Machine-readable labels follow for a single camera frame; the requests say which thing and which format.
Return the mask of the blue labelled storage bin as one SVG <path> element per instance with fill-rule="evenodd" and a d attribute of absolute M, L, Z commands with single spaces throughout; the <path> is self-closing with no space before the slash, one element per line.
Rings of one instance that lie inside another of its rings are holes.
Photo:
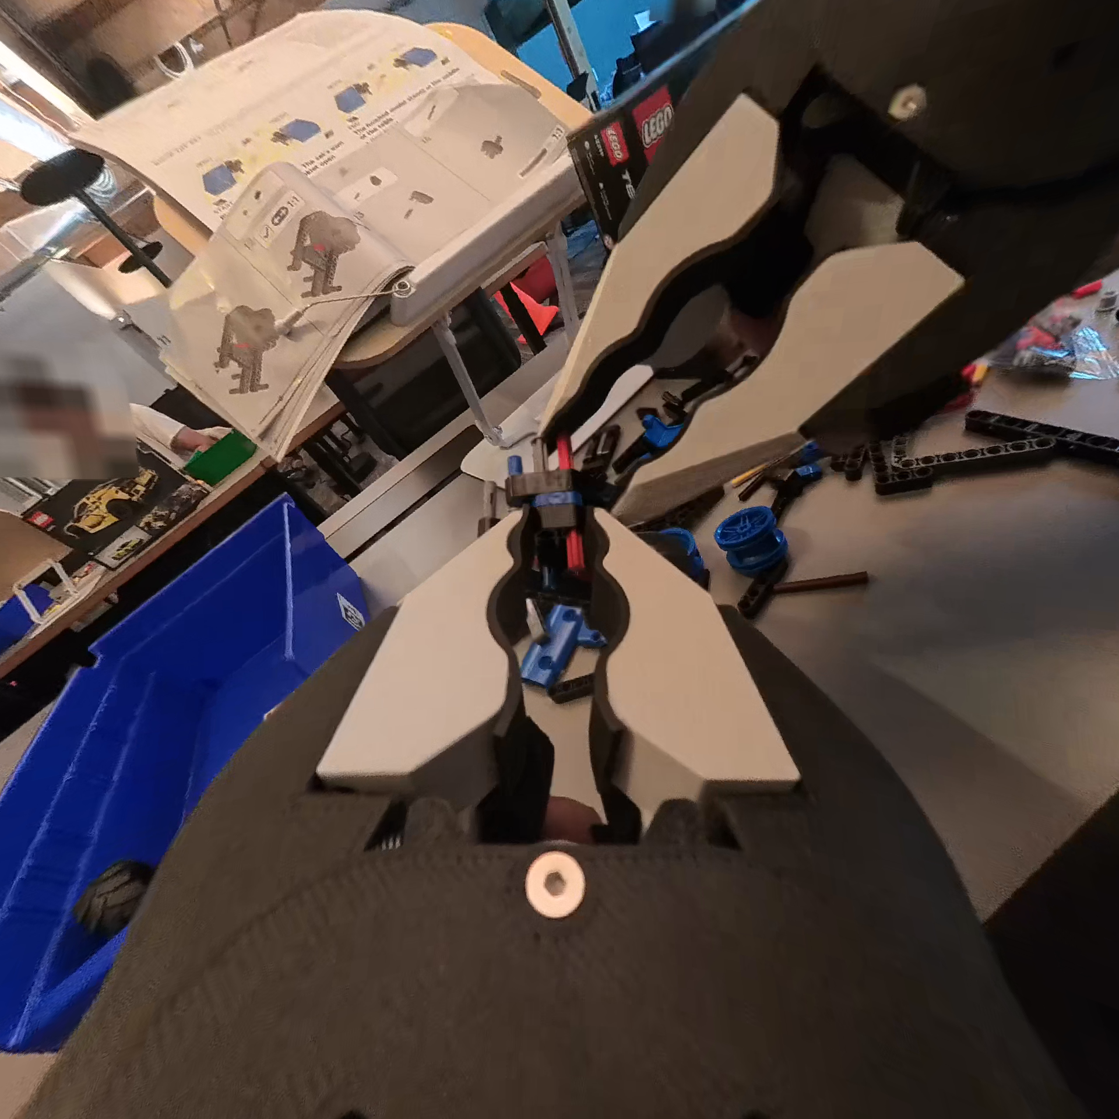
<path fill-rule="evenodd" d="M 200 797 L 369 618 L 281 496 L 93 643 L 2 789 L 2 1050 L 55 1052 L 125 938 L 72 917 L 118 860 L 154 867 Z"/>

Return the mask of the grey desk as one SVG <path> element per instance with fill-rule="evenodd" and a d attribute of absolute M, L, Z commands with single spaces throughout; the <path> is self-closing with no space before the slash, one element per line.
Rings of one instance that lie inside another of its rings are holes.
<path fill-rule="evenodd" d="M 487 498 L 462 473 L 403 519 L 424 529 L 409 557 L 430 563 L 447 525 L 477 540 Z M 763 635 L 902 776 L 930 818 L 980 915 L 988 919 L 1117 787 L 1117 473 L 1081 462 L 968 479 L 898 500 L 871 481 L 824 477 L 782 519 L 790 569 L 782 580 L 866 570 L 868 586 L 772 595 L 744 618 L 748 580 L 712 540 L 727 506 L 696 529 L 710 595 L 734 635 Z M 327 715 L 316 765 L 346 711 L 390 609 L 360 629 L 356 666 L 331 671 L 340 711 Z M 527 685 L 525 711 L 565 719 L 563 757 L 592 778 L 592 698 L 559 706 Z"/>

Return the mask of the clear bag of small parts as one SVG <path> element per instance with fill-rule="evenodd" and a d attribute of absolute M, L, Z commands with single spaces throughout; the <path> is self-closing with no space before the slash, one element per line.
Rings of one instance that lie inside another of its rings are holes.
<path fill-rule="evenodd" d="M 986 367 L 1058 380 L 1117 380 L 1117 287 L 1086 285 L 1054 300 L 995 346 Z"/>

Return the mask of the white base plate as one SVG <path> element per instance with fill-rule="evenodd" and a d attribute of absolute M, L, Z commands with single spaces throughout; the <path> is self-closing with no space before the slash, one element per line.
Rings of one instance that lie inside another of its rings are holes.
<path fill-rule="evenodd" d="M 609 390 L 605 401 L 586 418 L 571 435 L 573 451 L 580 451 L 592 435 L 609 424 L 622 407 L 635 397 L 635 393 L 653 378 L 651 365 L 630 367 Z M 529 468 L 531 439 L 536 433 L 542 413 L 546 411 L 552 390 L 559 380 L 554 373 L 533 392 L 516 411 L 498 422 L 504 435 L 517 439 L 504 445 L 479 441 L 460 462 L 460 470 L 479 481 L 502 483 L 508 475 L 508 458 L 519 456 L 521 466 Z"/>

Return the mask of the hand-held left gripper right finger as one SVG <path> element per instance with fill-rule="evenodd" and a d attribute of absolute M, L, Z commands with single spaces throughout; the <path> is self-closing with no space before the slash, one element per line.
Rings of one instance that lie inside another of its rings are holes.
<path fill-rule="evenodd" d="M 801 772 L 708 590 L 609 511 L 588 519 L 590 759 L 603 843 L 637 843 L 668 803 L 784 793 Z"/>

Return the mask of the black angled beam assembly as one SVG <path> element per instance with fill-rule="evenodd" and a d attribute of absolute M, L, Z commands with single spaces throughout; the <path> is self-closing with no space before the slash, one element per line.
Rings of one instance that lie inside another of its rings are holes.
<path fill-rule="evenodd" d="M 567 487 L 567 472 L 557 468 L 525 470 L 519 456 L 508 458 L 504 498 L 519 513 L 514 534 L 517 570 L 531 599 L 552 605 L 588 607 L 592 603 L 592 557 L 588 534 L 594 510 L 609 510 L 620 496 L 620 487 L 609 479 L 609 468 L 592 462 L 592 470 L 575 468 L 575 479 L 584 504 L 582 542 L 584 578 L 567 570 L 563 529 L 554 519 L 557 491 Z"/>

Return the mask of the blue wheel hub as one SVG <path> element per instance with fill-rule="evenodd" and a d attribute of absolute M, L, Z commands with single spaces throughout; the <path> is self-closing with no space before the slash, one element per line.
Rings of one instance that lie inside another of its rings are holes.
<path fill-rule="evenodd" d="M 788 559 L 788 540 L 771 506 L 744 506 L 713 531 L 715 546 L 740 574 L 759 576 Z"/>
<path fill-rule="evenodd" d="M 653 544 L 670 559 L 683 574 L 704 590 L 710 588 L 710 572 L 704 557 L 691 531 L 683 527 L 666 527 L 653 534 Z"/>

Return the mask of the black round-head pole lamp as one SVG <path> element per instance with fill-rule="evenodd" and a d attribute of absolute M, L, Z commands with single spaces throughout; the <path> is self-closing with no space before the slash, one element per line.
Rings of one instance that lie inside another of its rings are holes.
<path fill-rule="evenodd" d="M 158 279 L 162 287 L 171 287 L 173 279 L 158 266 L 148 249 L 133 239 L 101 203 L 93 199 L 91 186 L 104 173 L 106 161 L 103 156 L 84 150 L 68 148 L 44 161 L 38 161 L 19 184 L 21 201 L 32 207 L 47 207 L 76 199 L 82 207 L 127 251 L 137 268 L 146 270 Z"/>

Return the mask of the green storage bin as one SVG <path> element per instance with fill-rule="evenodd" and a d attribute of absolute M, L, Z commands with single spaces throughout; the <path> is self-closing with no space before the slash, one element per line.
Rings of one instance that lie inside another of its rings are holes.
<path fill-rule="evenodd" d="M 230 430 L 205 451 L 196 451 L 183 472 L 196 483 L 215 487 L 257 454 L 257 443 L 242 432 Z"/>

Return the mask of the pile of black beam pieces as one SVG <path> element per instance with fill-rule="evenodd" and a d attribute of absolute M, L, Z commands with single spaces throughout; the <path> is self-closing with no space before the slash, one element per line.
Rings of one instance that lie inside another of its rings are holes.
<path fill-rule="evenodd" d="M 1005 443 L 1005 441 L 1014 441 L 1014 439 L 1043 439 L 1043 437 L 1047 437 L 1047 439 L 1054 439 L 1058 445 L 1058 454 L 1048 464 L 1052 464 L 1052 462 L 1081 462 L 1081 464 L 1088 464 L 1088 466 L 1098 466 L 1109 473 L 1117 473 L 1117 435 L 1094 433 L 1088 430 L 1081 430 L 1077 426 L 1052 424 L 1052 422 L 1045 422 L 1039 418 L 1016 416 L 1010 413 L 991 413 L 988 409 L 968 409 L 967 413 L 963 413 L 963 430 L 967 433 L 978 435 L 982 439 L 982 443 L 967 445 L 961 449 L 984 447 L 989 443 Z M 712 511 L 719 510 L 721 506 L 727 506 L 727 513 L 719 521 L 723 521 L 727 515 L 731 515 L 733 511 L 736 511 L 744 506 L 771 506 L 776 513 L 778 527 L 782 529 L 782 519 L 786 517 L 788 510 L 797 500 L 801 500 L 805 492 L 814 491 L 822 483 L 824 477 L 843 477 L 843 483 L 847 487 L 854 487 L 868 473 L 871 479 L 871 489 L 873 489 L 873 466 L 879 464 L 889 454 L 915 456 L 915 454 L 911 454 L 913 437 L 915 437 L 915 433 L 909 430 L 909 432 L 904 432 L 904 433 L 894 435 L 890 439 L 860 443 L 860 445 L 849 449 L 847 452 L 835 452 L 835 454 L 824 452 L 826 458 L 820 460 L 824 473 L 814 483 L 807 483 L 801 477 L 795 477 L 795 475 L 792 475 L 792 472 L 788 472 L 788 475 L 784 475 L 782 479 L 765 481 L 765 483 L 761 483 L 761 479 L 759 479 L 755 483 L 750 483 L 748 487 L 740 487 L 740 489 L 736 489 L 733 498 L 729 496 L 729 491 L 731 491 L 729 483 L 712 485 L 696 496 L 689 496 L 685 500 L 674 502 L 664 511 L 637 517 L 630 525 L 630 529 L 635 534 L 647 538 L 651 544 L 653 544 L 653 534 L 666 529 L 666 527 L 683 527 L 683 529 L 691 531 L 693 536 L 696 538 L 696 529 L 712 515 Z M 999 472 L 999 473 L 982 473 L 978 477 L 953 477 L 953 479 L 936 481 L 932 487 L 929 487 L 925 491 L 906 492 L 900 496 L 877 496 L 875 494 L 875 498 L 877 500 L 909 498 L 915 494 L 934 491 L 938 485 L 946 485 L 946 483 L 984 479 L 984 477 L 1003 477 L 1003 475 L 1029 472 L 1029 470 L 1037 472 L 1047 466 L 1008 470 L 1008 472 Z M 765 603 L 774 595 L 772 593 L 774 584 L 780 582 L 780 578 L 784 578 L 784 574 L 790 569 L 790 563 L 792 563 L 792 559 L 790 559 L 790 551 L 788 551 L 788 559 L 780 567 L 765 570 L 759 576 L 748 576 L 748 574 L 740 574 L 736 570 L 742 578 L 746 578 L 750 582 L 736 603 L 736 609 L 744 618 L 753 618 L 765 609 Z"/>

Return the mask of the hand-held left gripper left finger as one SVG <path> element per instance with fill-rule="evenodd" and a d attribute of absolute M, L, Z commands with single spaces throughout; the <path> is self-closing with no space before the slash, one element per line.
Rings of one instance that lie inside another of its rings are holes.
<path fill-rule="evenodd" d="M 483 843 L 536 843 L 554 749 L 525 711 L 535 532 L 510 511 L 390 609 L 382 641 L 316 765 L 327 787 L 445 801 Z"/>

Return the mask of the printed toy truck box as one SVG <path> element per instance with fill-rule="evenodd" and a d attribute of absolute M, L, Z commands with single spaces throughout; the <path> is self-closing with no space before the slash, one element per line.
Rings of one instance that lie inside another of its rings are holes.
<path fill-rule="evenodd" d="M 624 91 L 569 135 L 567 148 L 599 237 L 611 251 L 675 114 L 668 79 Z"/>

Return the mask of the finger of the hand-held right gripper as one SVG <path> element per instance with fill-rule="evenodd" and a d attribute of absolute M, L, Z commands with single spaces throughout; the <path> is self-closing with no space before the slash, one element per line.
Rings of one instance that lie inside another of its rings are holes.
<path fill-rule="evenodd" d="M 706 260 L 740 241 L 771 201 L 776 154 L 778 121 L 736 95 L 609 255 L 540 437 L 580 426 L 615 380 L 660 346 L 702 287 Z"/>
<path fill-rule="evenodd" d="M 700 403 L 677 441 L 635 470 L 613 517 L 653 519 L 805 441 L 822 443 L 803 435 L 807 422 L 961 285 L 959 272 L 913 241 L 824 258 L 793 293 L 769 354 L 740 384 Z"/>

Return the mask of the dark yellow-truck toy box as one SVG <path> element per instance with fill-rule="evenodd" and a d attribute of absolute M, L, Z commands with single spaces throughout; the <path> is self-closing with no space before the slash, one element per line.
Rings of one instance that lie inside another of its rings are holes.
<path fill-rule="evenodd" d="M 211 491 L 165 462 L 150 460 L 131 477 L 65 483 L 21 519 L 114 570 L 171 532 Z"/>

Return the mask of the blue holed panel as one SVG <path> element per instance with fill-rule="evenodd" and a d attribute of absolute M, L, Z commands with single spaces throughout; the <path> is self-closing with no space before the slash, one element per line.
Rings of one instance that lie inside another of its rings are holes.
<path fill-rule="evenodd" d="M 521 681 L 538 688 L 550 688 L 561 679 L 576 649 L 595 650 L 607 645 L 605 635 L 588 626 L 584 610 L 575 605 L 552 607 L 546 631 L 544 641 L 533 643 L 519 666 Z"/>

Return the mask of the black rubber tire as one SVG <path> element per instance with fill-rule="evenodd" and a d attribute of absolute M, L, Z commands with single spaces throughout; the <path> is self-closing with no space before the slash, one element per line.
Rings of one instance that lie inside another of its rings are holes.
<path fill-rule="evenodd" d="M 72 905 L 74 921 L 91 936 L 118 936 L 137 913 L 154 873 L 154 865 L 139 860 L 110 864 L 78 896 Z"/>

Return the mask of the grey angled beam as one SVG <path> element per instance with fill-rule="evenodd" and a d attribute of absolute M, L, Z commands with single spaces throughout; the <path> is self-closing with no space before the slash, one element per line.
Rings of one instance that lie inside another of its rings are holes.
<path fill-rule="evenodd" d="M 1056 441 L 1047 437 L 989 443 L 936 454 L 889 454 L 873 466 L 873 491 L 877 496 L 900 496 L 927 491 L 944 479 L 1047 466 L 1056 454 Z"/>

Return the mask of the instruction booklet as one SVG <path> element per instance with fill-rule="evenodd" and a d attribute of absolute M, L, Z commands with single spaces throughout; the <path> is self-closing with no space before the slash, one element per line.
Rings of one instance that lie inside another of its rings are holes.
<path fill-rule="evenodd" d="M 538 97 L 380 11 L 295 15 L 72 140 L 209 232 L 165 296 L 162 361 L 272 456 L 367 315 L 443 315 L 582 194 Z"/>

